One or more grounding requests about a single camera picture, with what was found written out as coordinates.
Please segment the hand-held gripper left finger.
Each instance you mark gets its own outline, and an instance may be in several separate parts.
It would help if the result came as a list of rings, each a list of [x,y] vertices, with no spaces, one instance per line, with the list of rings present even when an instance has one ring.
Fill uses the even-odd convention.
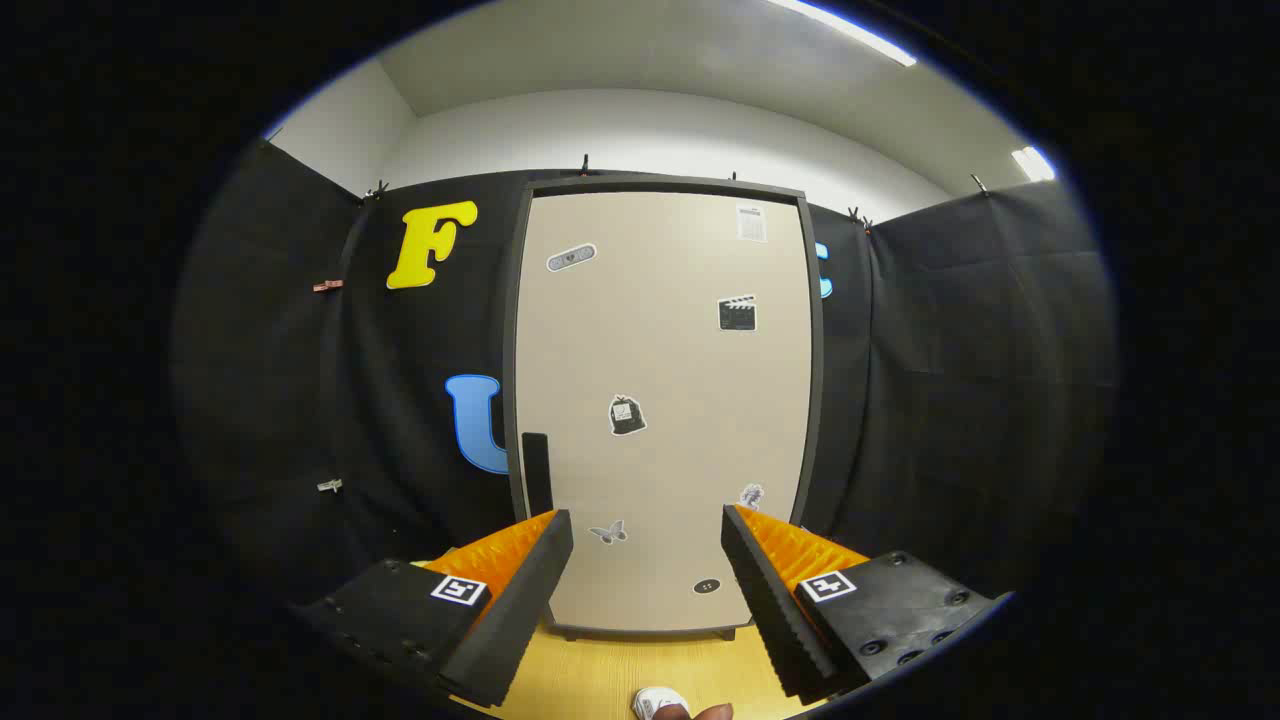
[[[370,667],[490,708],[506,701],[573,550],[550,510],[428,562],[385,559],[294,614]]]

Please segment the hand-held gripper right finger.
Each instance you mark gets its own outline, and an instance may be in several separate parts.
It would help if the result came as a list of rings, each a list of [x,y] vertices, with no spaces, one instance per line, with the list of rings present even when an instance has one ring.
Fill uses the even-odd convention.
[[[737,503],[719,541],[785,694],[805,703],[906,676],[1001,609],[911,553],[867,557]]]

